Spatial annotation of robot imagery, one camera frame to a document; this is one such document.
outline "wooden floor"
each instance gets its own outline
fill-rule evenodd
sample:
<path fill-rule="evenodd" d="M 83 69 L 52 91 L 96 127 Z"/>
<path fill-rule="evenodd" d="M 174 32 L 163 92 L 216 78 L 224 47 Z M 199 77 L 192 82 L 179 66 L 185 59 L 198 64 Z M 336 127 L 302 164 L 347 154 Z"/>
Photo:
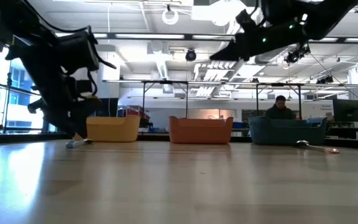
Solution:
<path fill-rule="evenodd" d="M 358 223 L 358 151 L 0 146 L 0 223 Z"/>

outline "dark hair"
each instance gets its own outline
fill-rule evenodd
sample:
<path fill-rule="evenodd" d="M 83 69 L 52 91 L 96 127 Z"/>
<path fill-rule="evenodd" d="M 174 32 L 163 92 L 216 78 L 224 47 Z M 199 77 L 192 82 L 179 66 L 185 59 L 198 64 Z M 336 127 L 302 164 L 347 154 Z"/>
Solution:
<path fill-rule="evenodd" d="M 284 101 L 284 102 L 285 102 L 286 100 L 287 100 L 287 99 L 285 99 L 285 97 L 282 96 L 282 95 L 276 97 L 276 102 L 277 102 L 277 101 Z"/>

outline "dark jacket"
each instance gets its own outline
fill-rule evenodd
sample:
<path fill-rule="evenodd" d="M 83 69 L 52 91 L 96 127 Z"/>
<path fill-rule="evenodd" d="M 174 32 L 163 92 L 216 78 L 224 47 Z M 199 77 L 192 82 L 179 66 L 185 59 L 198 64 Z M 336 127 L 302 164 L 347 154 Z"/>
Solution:
<path fill-rule="evenodd" d="M 270 119 L 295 119 L 296 115 L 292 112 L 291 109 L 279 109 L 276 105 L 273 105 L 272 108 L 266 111 L 265 116 Z"/>

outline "security camera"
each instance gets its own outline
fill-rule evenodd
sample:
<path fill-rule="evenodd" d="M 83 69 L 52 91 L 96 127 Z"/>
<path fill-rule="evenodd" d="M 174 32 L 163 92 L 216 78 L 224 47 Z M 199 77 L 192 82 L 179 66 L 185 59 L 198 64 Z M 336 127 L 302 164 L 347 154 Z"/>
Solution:
<path fill-rule="evenodd" d="M 188 49 L 186 53 L 186 61 L 193 62 L 197 58 L 197 54 L 194 49 Z"/>

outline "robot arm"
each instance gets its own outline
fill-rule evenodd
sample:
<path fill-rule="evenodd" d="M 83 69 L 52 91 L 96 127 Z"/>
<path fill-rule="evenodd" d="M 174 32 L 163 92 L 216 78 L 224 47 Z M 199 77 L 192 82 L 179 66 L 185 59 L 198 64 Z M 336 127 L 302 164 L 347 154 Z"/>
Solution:
<path fill-rule="evenodd" d="M 307 44 L 310 39 L 324 38 L 356 5 L 358 0 L 324 0 L 319 3 L 260 0 L 264 14 L 262 23 L 268 25 L 256 24 L 247 11 L 242 11 L 236 21 L 244 33 L 236 34 L 225 49 L 210 59 L 247 61 L 252 56 L 298 44 L 297 49 L 287 57 L 288 63 L 296 62 L 310 52 Z"/>
<path fill-rule="evenodd" d="M 74 34 L 57 37 L 40 22 L 41 16 L 27 0 L 0 0 L 2 22 L 28 46 L 10 46 L 7 60 L 20 58 L 23 66 L 40 92 L 42 99 L 29 105 L 29 111 L 40 108 L 44 119 L 71 136 L 87 137 L 86 118 L 100 105 L 97 98 L 83 98 L 81 93 L 97 92 L 91 72 L 103 61 L 97 54 L 91 28 L 60 30 Z M 88 69 L 89 80 L 70 77 L 79 68 Z"/>

